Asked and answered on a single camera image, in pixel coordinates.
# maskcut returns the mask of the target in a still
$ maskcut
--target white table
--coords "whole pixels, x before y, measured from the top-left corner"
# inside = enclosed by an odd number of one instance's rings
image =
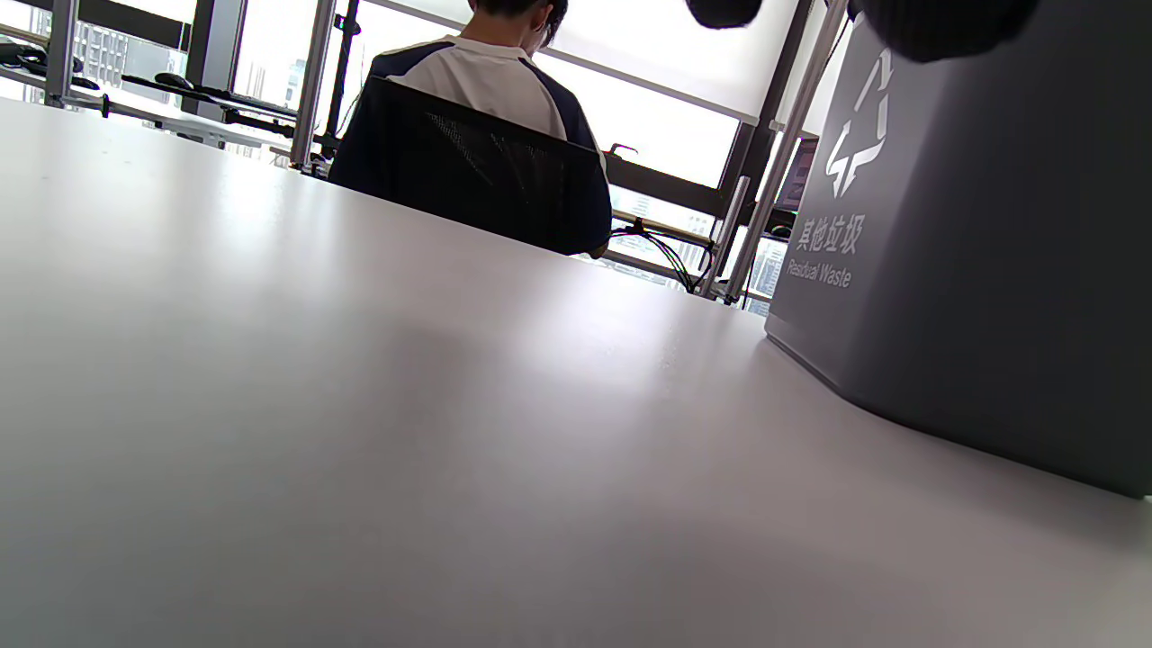
[[[1143,503],[890,424],[761,321],[0,101],[13,647],[1108,647]]]

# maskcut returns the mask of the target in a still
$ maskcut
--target cable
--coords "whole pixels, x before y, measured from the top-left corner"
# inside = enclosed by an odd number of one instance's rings
[[[674,241],[681,241],[691,244],[695,243],[691,241],[684,241],[683,239],[680,239],[674,234],[667,234],[664,232],[659,233],[650,232],[644,228],[644,221],[642,219],[637,219],[635,224],[629,225],[628,227],[613,229],[611,238],[616,238],[616,236],[639,236],[645,241],[652,243],[652,246],[657,250],[659,250],[660,254],[665,256],[665,258],[668,259],[668,265],[670,266],[676,281],[680,282],[680,285],[683,286],[684,291],[687,291],[689,294],[696,293],[696,291],[700,287],[700,282],[704,280],[704,277],[708,273],[708,271],[712,269],[712,264],[715,262],[715,255],[713,254],[712,246],[705,247],[704,253],[708,255],[708,263],[707,265],[705,265],[704,272],[702,272],[698,278],[694,279],[692,273],[688,270],[688,266],[684,264],[684,261],[683,258],[681,258],[680,254],[677,254],[676,250],[672,249],[672,247],[668,246],[668,243],[664,242],[658,236],[666,236]]]

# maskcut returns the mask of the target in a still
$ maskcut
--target person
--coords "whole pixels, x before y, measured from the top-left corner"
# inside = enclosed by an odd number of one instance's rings
[[[380,54],[372,60],[371,75],[599,153],[576,96],[531,61],[555,37],[568,0],[469,0],[469,5],[472,20],[458,37]],[[340,164],[338,151],[334,165]],[[589,194],[582,202],[592,209],[581,214],[586,223],[577,225],[588,240],[585,251],[593,257],[607,248],[612,229],[607,176],[596,175],[581,188]]]

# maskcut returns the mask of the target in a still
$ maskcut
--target black mesh office chair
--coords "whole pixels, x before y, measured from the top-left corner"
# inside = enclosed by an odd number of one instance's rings
[[[379,77],[328,180],[560,254],[607,241],[596,151]]]

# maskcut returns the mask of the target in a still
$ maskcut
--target white t-shirt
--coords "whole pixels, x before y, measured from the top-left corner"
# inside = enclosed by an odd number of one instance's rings
[[[576,96],[520,47],[446,37],[380,54],[372,75],[600,150]]]

